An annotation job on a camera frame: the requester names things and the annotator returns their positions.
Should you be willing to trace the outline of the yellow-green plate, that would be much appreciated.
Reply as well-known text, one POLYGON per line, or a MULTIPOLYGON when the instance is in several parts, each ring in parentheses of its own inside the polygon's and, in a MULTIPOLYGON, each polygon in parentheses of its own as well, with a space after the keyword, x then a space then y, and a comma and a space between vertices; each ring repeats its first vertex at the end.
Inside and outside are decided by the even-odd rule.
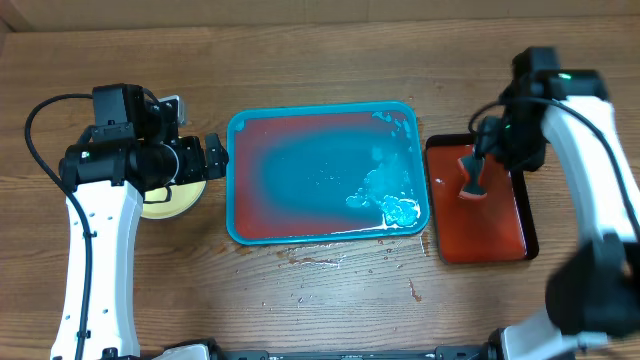
POLYGON ((206 181, 201 181, 148 191, 145 193, 141 217, 163 220, 179 216, 199 201, 206 185, 206 181))

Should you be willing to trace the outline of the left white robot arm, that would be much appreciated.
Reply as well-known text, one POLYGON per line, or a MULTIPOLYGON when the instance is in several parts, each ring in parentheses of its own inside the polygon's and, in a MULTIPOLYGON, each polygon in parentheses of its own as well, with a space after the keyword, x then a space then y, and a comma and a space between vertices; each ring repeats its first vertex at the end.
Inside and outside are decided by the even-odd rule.
POLYGON ((53 359, 138 359, 134 251, 142 219, 191 209, 208 181, 224 177, 219 137, 182 136, 186 106, 131 84, 96 87, 95 122, 59 165, 70 249, 63 316, 53 359))

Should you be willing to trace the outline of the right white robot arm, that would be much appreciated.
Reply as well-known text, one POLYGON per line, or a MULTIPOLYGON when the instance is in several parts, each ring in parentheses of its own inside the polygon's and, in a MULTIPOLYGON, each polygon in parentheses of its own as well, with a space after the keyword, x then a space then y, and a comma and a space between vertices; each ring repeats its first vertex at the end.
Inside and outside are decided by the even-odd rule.
POLYGON ((485 159, 508 170, 536 171, 551 146, 576 210, 578 250, 548 280, 545 305, 495 330, 481 359, 572 359, 639 329, 639 187, 615 128, 600 74, 566 70, 551 47, 529 47, 512 60, 512 81, 469 121, 470 155, 459 159, 460 195, 480 200, 485 159))

